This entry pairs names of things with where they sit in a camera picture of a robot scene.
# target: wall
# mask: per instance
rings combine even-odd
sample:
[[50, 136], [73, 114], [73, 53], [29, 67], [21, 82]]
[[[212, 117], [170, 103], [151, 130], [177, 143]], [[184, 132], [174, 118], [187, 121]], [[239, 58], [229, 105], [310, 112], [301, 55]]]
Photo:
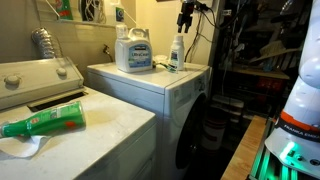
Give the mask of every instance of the wall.
[[[220, 2], [224, 2], [224, 0], [204, 1], [206, 4], [213, 4], [212, 9], [216, 13], [216, 18]], [[174, 35], [178, 34], [177, 17], [180, 11], [180, 0], [163, 2], [157, 2], [156, 0], [136, 0], [137, 26], [149, 29], [154, 55], [162, 54], [169, 56], [173, 37]], [[213, 21], [212, 14], [209, 12], [206, 14], [208, 18]], [[199, 13], [195, 12], [193, 14], [192, 26], [189, 29], [189, 33], [182, 33], [184, 36], [185, 53], [191, 46], [196, 35], [196, 26], [198, 20]], [[203, 30], [200, 33], [212, 41], [213, 37], [216, 36], [214, 35], [214, 32], [214, 28], [204, 18]], [[213, 42], [208, 42], [205, 38], [200, 37], [193, 56], [191, 59], [188, 59], [188, 62], [209, 64], [211, 47], [215, 46], [215, 43], [216, 38], [214, 38]]]
[[[71, 4], [76, 7], [77, 0], [71, 0]], [[126, 1], [123, 5], [130, 7], [126, 8], [127, 12], [133, 13], [130, 15], [135, 18], [135, 1]], [[79, 16], [76, 13], [74, 9], [73, 15], [77, 20]], [[104, 44], [110, 47], [114, 57], [114, 27], [57, 22], [44, 0], [7, 1], [0, 7], [0, 15], [0, 63], [40, 59], [39, 50], [31, 40], [31, 32], [39, 27], [45, 27], [59, 39], [64, 56], [69, 56], [77, 64], [85, 79], [88, 65], [110, 62], [102, 52]], [[127, 16], [125, 20], [134, 26]]]

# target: white robot body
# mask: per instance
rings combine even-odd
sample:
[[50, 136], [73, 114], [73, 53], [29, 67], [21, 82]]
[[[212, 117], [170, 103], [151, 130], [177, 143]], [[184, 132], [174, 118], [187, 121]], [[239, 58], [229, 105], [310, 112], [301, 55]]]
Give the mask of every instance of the white robot body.
[[320, 179], [320, 0], [314, 0], [299, 77], [265, 145], [284, 165]]

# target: plastic bottle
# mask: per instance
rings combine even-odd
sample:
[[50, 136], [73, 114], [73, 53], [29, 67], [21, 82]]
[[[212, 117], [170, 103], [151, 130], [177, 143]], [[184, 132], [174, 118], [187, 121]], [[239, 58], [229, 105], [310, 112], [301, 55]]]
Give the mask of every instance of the plastic bottle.
[[183, 36], [175, 35], [171, 45], [169, 65], [176, 70], [183, 70], [184, 67], [184, 45]]
[[125, 24], [116, 26], [115, 60], [118, 69], [124, 72], [138, 72], [152, 69], [152, 48], [148, 31], [132, 28]]
[[0, 127], [0, 138], [15, 136], [45, 135], [57, 129], [82, 127], [85, 119], [80, 101], [46, 109], [35, 115]]
[[124, 7], [121, 0], [105, 0], [104, 13], [107, 25], [115, 26], [124, 22]]
[[69, 0], [56, 0], [56, 11], [60, 19], [73, 20]]

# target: detergent jug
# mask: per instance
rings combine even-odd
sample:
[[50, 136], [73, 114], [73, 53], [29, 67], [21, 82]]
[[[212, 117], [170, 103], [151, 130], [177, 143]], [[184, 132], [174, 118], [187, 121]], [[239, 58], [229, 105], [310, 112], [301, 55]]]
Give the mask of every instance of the detergent jug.
[[146, 30], [132, 28], [125, 24], [116, 26], [115, 60], [118, 69], [124, 72], [138, 72], [152, 69], [152, 48]]

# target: white detergent bottle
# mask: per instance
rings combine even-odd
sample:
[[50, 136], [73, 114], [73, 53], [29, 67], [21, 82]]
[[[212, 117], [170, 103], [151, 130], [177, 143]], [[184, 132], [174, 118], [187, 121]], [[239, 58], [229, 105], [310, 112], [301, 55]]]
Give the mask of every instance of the white detergent bottle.
[[147, 31], [132, 28], [127, 35], [127, 26], [116, 26], [115, 60], [118, 69], [138, 72], [152, 69], [152, 49]]
[[169, 55], [169, 65], [177, 70], [184, 69], [184, 45], [181, 35], [174, 36]]
[[115, 26], [124, 22], [124, 7], [121, 0], [104, 0], [106, 24]]

